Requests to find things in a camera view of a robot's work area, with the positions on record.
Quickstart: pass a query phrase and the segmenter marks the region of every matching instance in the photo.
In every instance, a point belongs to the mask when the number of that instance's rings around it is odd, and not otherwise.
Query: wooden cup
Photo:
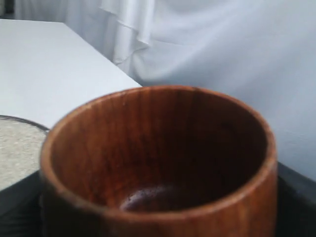
[[[275,141],[227,95],[185,86],[93,100],[40,158],[48,237],[272,237]]]

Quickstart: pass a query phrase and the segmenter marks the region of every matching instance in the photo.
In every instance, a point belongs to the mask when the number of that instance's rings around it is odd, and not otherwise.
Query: table surface
[[[139,86],[63,23],[0,19],[0,115],[51,128],[91,99]]]

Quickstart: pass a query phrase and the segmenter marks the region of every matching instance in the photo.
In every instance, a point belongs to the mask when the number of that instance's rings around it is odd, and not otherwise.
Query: cup rim
[[[59,180],[51,164],[51,147],[54,142],[54,138],[58,135],[59,131],[67,124],[69,121],[78,116],[81,112],[88,110],[92,105],[102,103],[104,100],[109,98],[119,97],[122,94],[135,93],[139,91],[146,90],[184,90],[184,91],[199,91],[201,93],[212,94],[214,96],[221,97],[223,99],[229,100],[238,106],[247,110],[254,118],[261,124],[262,129],[265,132],[267,140],[266,155],[263,160],[262,165],[259,170],[253,175],[246,183],[240,186],[235,191],[231,192],[225,197],[222,197],[216,201],[212,201],[203,205],[196,207],[183,209],[179,211],[170,212],[130,212],[123,211],[116,208],[108,208],[104,205],[99,205],[91,203],[88,200],[76,195],[71,190],[66,188],[63,183]],[[204,88],[191,87],[191,86],[181,86],[181,85],[159,85],[159,86],[149,86],[149,87],[137,87],[124,91],[114,92],[108,95],[101,96],[99,98],[93,99],[76,109],[69,112],[63,118],[61,118],[48,133],[40,152],[40,174],[45,183],[48,184],[49,188],[53,189],[62,199],[64,199],[68,204],[74,206],[75,208],[80,208],[88,213],[97,214],[105,218],[111,218],[116,220],[125,220],[132,222],[155,222],[157,220],[183,220],[187,217],[207,215],[214,213],[221,209],[224,209],[232,204],[239,202],[241,199],[249,196],[257,187],[259,187],[269,176],[273,169],[277,168],[277,152],[276,143],[274,135],[271,131],[270,126],[265,121],[265,119],[260,115],[259,112],[246,105],[244,102],[226,95],[221,92],[212,91]]]

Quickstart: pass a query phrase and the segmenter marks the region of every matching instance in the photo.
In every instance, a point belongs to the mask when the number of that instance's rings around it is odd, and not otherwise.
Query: brown wooden cup
[[[48,237],[272,237],[275,141],[227,95],[142,87],[93,100],[49,132]]]

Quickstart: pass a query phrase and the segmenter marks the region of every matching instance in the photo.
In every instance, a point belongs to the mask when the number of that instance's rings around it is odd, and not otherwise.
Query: grainy white substance
[[[39,169],[46,133],[27,123],[0,118],[0,190]]]

